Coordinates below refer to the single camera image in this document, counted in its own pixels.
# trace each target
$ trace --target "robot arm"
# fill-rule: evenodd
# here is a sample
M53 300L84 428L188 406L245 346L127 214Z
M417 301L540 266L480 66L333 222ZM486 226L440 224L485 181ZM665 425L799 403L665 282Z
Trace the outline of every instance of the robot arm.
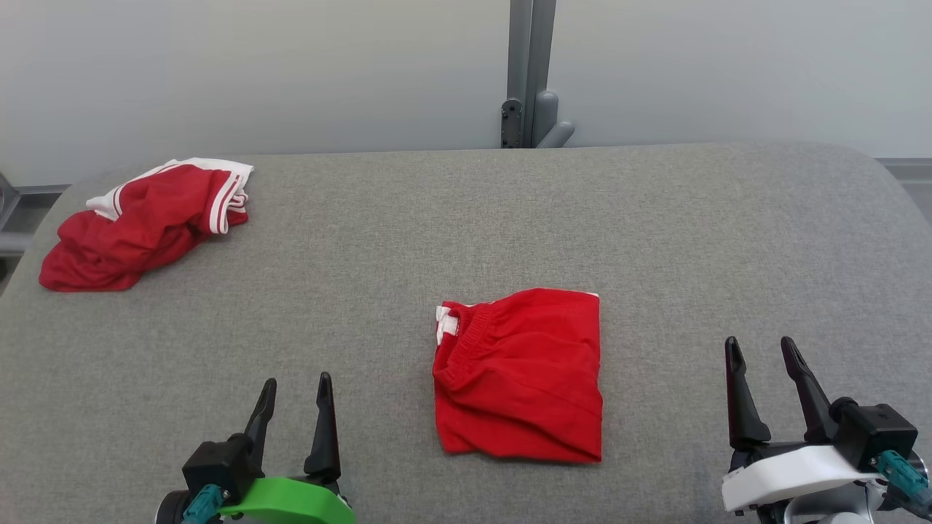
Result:
M721 489L726 509L739 516L756 511L765 524L789 524L796 516L872 522L873 511L899 508L932 521L928 472L912 450L916 428L886 404L860 407L848 397L829 404L792 338L783 337L780 347L806 420L801 442L769 442L770 429L747 386L738 341L725 341L734 449Z

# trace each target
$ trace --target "elastic waistband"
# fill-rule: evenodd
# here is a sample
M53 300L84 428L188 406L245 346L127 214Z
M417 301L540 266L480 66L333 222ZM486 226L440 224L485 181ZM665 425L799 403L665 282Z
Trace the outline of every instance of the elastic waistband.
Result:
M494 317L493 304L464 306L457 302L444 302L449 314L459 319L455 336L443 336L433 361L433 376L447 387L456 388L468 375L472 359L479 350Z

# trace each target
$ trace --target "white stripe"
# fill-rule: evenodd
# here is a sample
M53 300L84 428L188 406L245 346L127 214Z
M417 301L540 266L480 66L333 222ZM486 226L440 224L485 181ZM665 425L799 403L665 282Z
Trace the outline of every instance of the white stripe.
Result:
M226 224L226 204L229 202L229 196L227 196L226 193L227 191L232 193L230 188L237 183L238 178L239 177L237 175L230 174L226 178L224 184L220 186L220 190L217 191L216 196L213 197L213 204L211 204L210 214L211 233L221 233L226 235L226 232L229 228L229 226Z

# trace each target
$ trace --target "white trim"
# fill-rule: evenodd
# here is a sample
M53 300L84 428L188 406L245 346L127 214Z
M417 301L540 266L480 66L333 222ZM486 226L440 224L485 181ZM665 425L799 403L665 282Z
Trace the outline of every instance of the white trim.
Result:
M233 186L237 183L238 178L235 174L229 175L224 184L220 186L220 191L217 191L217 194L213 197L209 215L211 233L226 234L229 229L226 223L226 205L229 203L230 197L233 196Z
M147 176L152 176L158 172L162 172L165 168L178 165L178 160L171 160L168 163L162 164L158 167L152 168L147 172L124 182L119 186L114 187L113 189L107 191L106 195L101 197L94 197L84 203L88 209L92 210L94 213L99 214L100 216L107 218L109 220L117 220L121 214L123 214L123 208L119 203L120 194L123 192L123 186L129 182L135 182L140 178L145 178Z

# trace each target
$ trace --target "metal pole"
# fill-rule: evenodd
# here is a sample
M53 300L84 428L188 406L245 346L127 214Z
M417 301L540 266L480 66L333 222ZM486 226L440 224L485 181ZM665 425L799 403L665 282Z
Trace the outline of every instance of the metal pole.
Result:
M524 121L522 146L535 144L534 105L538 93L547 89L547 74L550 72L550 44L554 38L554 16L556 0L534 0L531 12L530 40L528 44L528 85L524 96ZM543 137L536 137L539 142Z
M512 0L508 18L508 98L524 102L533 0Z

